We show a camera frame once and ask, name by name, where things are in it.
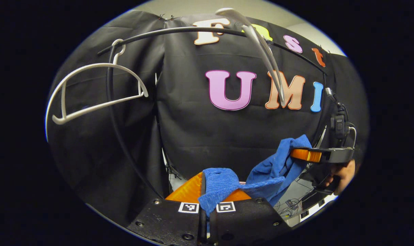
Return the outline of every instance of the blue cloth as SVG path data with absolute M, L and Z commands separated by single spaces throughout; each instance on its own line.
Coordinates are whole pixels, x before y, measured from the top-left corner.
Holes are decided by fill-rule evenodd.
M 306 167 L 307 162 L 293 162 L 289 157 L 295 148 L 311 148 L 306 135 L 283 139 L 275 154 L 252 169 L 245 185 L 239 183 L 237 175 L 229 168 L 205 169 L 205 194 L 198 198 L 201 208 L 210 216 L 216 205 L 236 189 L 243 190 L 252 198 L 264 197 L 274 206 Z

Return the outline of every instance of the pink letter u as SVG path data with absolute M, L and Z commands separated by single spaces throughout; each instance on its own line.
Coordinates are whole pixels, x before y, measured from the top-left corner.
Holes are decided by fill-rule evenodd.
M 225 96 L 225 80 L 230 73 L 224 70 L 212 70 L 205 73 L 210 82 L 210 101 L 216 107 L 224 110 L 239 110 L 246 107 L 251 99 L 252 80 L 257 77 L 252 72 L 237 72 L 240 78 L 240 97 L 237 100 L 229 100 Z

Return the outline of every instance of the white plastic hanger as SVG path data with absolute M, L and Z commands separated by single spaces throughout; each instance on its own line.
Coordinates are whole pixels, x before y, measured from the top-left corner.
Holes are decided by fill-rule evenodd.
M 272 75 L 272 79 L 274 80 L 274 84 L 278 91 L 278 96 L 280 98 L 280 103 L 282 107 L 285 107 L 285 100 L 284 100 L 284 91 L 281 84 L 281 80 L 279 79 L 279 71 L 277 67 L 277 62 L 275 61 L 274 55 L 272 54 L 271 49 L 269 48 L 268 44 L 266 43 L 265 39 L 255 30 L 252 26 L 251 22 L 241 13 L 235 11 L 232 8 L 221 8 L 216 11 L 216 15 L 222 15 L 225 17 L 229 17 L 235 19 L 239 22 L 242 22 L 244 25 L 242 26 L 243 30 L 245 31 L 246 36 L 255 43 L 258 51 L 262 54 L 263 62 L 265 66 L 268 68 L 270 74 Z
M 115 40 L 112 45 L 114 46 L 115 44 L 117 44 L 120 41 L 123 41 L 123 39 Z M 140 98 L 140 97 L 143 97 L 143 96 L 144 97 L 149 96 L 148 91 L 147 91 L 145 85 L 143 84 L 143 81 L 140 79 L 140 77 L 138 77 L 133 71 L 129 70 L 128 68 L 123 67 L 121 65 L 117 65 L 118 57 L 121 56 L 124 53 L 125 49 L 126 49 L 126 45 L 123 45 L 121 52 L 115 54 L 112 64 L 111 63 L 96 63 L 96 64 L 86 65 L 86 66 L 83 66 L 83 67 L 80 67 L 80 68 L 74 70 L 73 72 L 71 72 L 67 76 L 65 76 L 63 78 L 63 80 L 61 80 L 61 82 L 58 84 L 58 86 L 55 88 L 54 92 L 52 93 L 52 96 L 50 97 L 49 104 L 48 104 L 47 110 L 46 110 L 45 129 L 46 129 L 46 140 L 47 140 L 47 142 L 49 142 L 48 134 L 47 134 L 47 122 L 48 122 L 48 118 L 49 118 L 49 109 L 50 109 L 50 106 L 52 104 L 53 98 L 55 98 L 55 95 L 59 92 L 60 89 L 62 89 L 62 91 L 61 91 L 61 113 L 62 113 L 62 117 L 58 118 L 55 115 L 52 115 L 53 122 L 55 122 L 58 125 L 63 125 L 63 124 L 65 124 L 65 123 L 67 123 L 67 122 L 69 122 L 69 121 L 71 121 L 75 118 L 78 118 L 82 115 L 88 114 L 90 112 L 93 112 L 93 111 L 96 111 L 98 109 L 102 109 L 102 108 L 105 108 L 105 107 L 108 107 L 108 106 L 111 106 L 111 105 L 114 105 L 114 104 L 117 104 L 117 103 L 122 103 L 123 101 L 132 100 L 132 99 Z M 80 72 L 83 72 L 83 71 L 91 69 L 91 68 L 96 68 L 96 67 L 113 67 L 113 68 L 118 68 L 118 69 L 121 69 L 121 70 L 124 70 L 124 71 L 130 73 L 132 76 L 134 76 L 137 79 L 137 82 L 138 82 L 138 95 L 125 97 L 125 98 L 122 98 L 122 99 L 113 100 L 113 101 L 109 101 L 109 102 L 105 102 L 105 103 L 98 104 L 98 105 L 95 105 L 95 106 L 92 106 L 92 107 L 89 107 L 89 108 L 86 108 L 86 109 L 82 109 L 82 110 L 79 110 L 79 111 L 76 111 L 76 112 L 73 112 L 73 113 L 67 115 L 66 114 L 66 84 L 67 84 L 67 81 L 71 77 L 75 76 L 76 74 L 78 74 Z

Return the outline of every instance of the human hand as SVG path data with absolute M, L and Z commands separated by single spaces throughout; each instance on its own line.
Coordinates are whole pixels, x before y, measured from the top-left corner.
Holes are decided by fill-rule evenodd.
M 354 161 L 354 159 L 348 162 L 346 167 L 343 167 L 343 166 L 332 167 L 332 174 L 324 181 L 325 186 L 327 187 L 330 185 L 331 182 L 333 182 L 334 175 L 339 176 L 340 177 L 339 185 L 334 191 L 334 195 L 338 196 L 341 192 L 343 192 L 345 187 L 347 187 L 349 182 L 351 182 L 352 178 L 354 177 L 355 169 L 356 169 L 356 162 Z

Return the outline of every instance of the black cloth backdrop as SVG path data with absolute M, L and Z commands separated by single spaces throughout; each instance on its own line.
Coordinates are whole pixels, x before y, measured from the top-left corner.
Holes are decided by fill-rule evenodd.
M 195 21 L 215 18 L 218 16 L 199 14 L 164 20 L 142 11 L 128 11 L 99 28 L 78 46 L 59 69 L 50 94 L 74 69 L 108 62 L 109 53 L 100 57 L 96 54 L 115 39 L 162 28 L 192 26 Z M 149 92 L 148 98 L 115 106 L 116 115 L 122 122 L 120 128 L 141 170 L 164 196 L 169 190 L 160 138 L 169 162 L 187 179 L 205 168 L 227 167 L 232 168 L 240 180 L 246 180 L 255 165 L 275 153 L 281 139 L 306 134 L 310 142 L 314 142 L 321 132 L 321 125 L 328 123 L 327 115 L 332 113 L 333 107 L 324 93 L 322 110 L 310 111 L 314 81 L 333 88 L 348 108 L 350 121 L 359 133 L 356 145 L 359 150 L 355 158 L 358 165 L 362 162 L 369 134 L 368 103 L 352 64 L 346 57 L 329 54 L 319 45 L 285 28 L 262 20 L 249 20 L 266 27 L 273 41 L 281 45 L 285 46 L 284 35 L 298 39 L 304 50 L 302 55 L 317 66 L 311 48 L 318 48 L 323 54 L 326 84 L 321 71 L 290 52 L 272 48 L 279 69 L 289 84 L 295 75 L 306 80 L 302 109 L 265 108 L 269 100 L 270 78 L 252 43 L 245 37 L 223 34 L 217 43 L 194 45 L 196 32 L 167 34 L 127 44 L 118 60 L 118 64 L 140 76 Z M 239 26 L 231 20 L 225 28 L 241 31 Z M 230 73 L 226 80 L 226 96 L 230 100 L 240 95 L 240 80 L 235 74 L 239 71 L 256 73 L 249 105 L 237 111 L 215 107 L 210 101 L 209 81 L 205 77 L 209 70 Z M 91 69 L 67 83 L 67 113 L 106 101 L 106 71 L 106 68 Z M 155 73 L 159 77 L 157 86 Z M 115 69 L 114 92 L 115 98 L 136 95 L 135 78 Z M 60 96 L 58 93 L 55 97 L 49 116 L 60 116 Z M 145 202 L 154 197 L 123 155 L 110 124 L 108 109 L 100 109 L 62 126 L 49 120 L 48 136 L 54 159 L 67 183 L 81 199 L 116 223 L 127 226 Z M 332 140 L 329 134 L 322 147 L 330 147 Z

